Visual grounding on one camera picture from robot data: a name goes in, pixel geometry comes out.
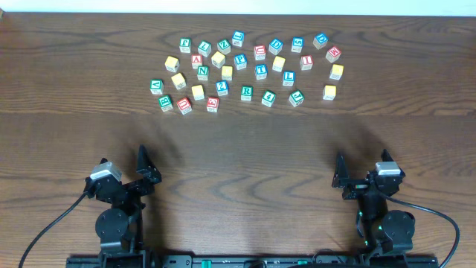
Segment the yellow C block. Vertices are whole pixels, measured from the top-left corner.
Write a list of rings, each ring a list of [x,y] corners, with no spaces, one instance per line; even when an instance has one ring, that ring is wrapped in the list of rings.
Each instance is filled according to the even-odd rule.
[[[276,56],[273,61],[272,70],[281,72],[283,70],[286,59],[284,57]]]

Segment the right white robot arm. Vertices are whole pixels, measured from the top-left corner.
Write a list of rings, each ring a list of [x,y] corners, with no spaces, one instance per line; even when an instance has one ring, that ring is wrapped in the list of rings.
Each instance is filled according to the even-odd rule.
[[[388,151],[363,179],[353,179],[344,156],[337,154],[332,187],[343,190],[342,198],[358,202],[356,226],[365,248],[348,262],[366,267],[409,267],[406,252],[413,249],[415,218],[406,211],[392,210],[387,199],[399,191],[405,173]]]

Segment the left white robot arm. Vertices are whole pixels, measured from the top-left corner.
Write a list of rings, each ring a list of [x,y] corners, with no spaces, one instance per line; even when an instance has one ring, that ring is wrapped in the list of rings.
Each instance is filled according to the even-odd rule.
[[[136,172],[140,179],[126,184],[113,162],[102,159],[86,178],[84,193],[89,198],[110,204],[95,223],[100,238],[100,267],[158,267],[156,254],[147,249],[143,239],[142,211],[146,204],[141,198],[155,192],[161,182],[160,171],[153,164],[147,149],[138,150]]]

